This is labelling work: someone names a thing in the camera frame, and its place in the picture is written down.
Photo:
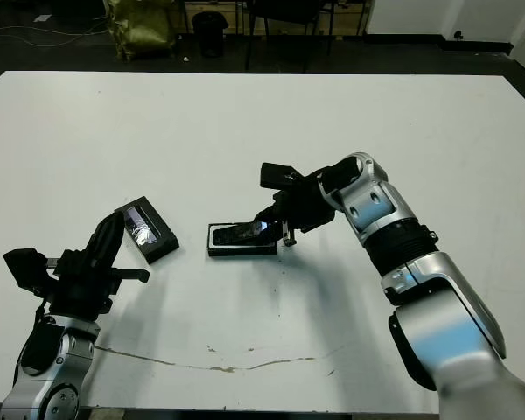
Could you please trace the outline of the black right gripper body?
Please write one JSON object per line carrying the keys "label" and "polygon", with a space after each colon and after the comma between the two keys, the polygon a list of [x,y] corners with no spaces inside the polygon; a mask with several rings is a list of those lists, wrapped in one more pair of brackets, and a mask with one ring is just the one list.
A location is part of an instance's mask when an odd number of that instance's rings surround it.
{"label": "black right gripper body", "polygon": [[335,209],[323,199],[314,174],[290,171],[284,178],[289,184],[274,194],[273,214],[282,226],[284,245],[293,246],[297,243],[295,230],[307,233],[331,222]]}

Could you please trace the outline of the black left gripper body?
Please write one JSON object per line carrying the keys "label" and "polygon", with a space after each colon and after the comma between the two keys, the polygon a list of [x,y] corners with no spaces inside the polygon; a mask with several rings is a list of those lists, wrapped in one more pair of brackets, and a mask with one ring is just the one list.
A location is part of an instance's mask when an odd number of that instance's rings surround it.
{"label": "black left gripper body", "polygon": [[110,298],[123,280],[147,283],[145,269],[118,269],[113,266],[115,250],[65,250],[59,258],[40,257],[43,283],[40,297],[50,312],[78,319],[97,319],[110,311]]}

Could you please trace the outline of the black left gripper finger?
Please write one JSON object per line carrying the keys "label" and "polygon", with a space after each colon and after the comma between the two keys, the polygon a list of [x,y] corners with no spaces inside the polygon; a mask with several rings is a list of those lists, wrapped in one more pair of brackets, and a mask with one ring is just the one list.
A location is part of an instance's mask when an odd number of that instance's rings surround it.
{"label": "black left gripper finger", "polygon": [[125,229],[121,212],[113,212],[107,219],[104,232],[104,267],[110,268],[122,245]]}
{"label": "black left gripper finger", "polygon": [[96,227],[87,246],[87,260],[92,268],[105,268],[112,264],[113,232],[115,216],[113,214],[104,218]]}

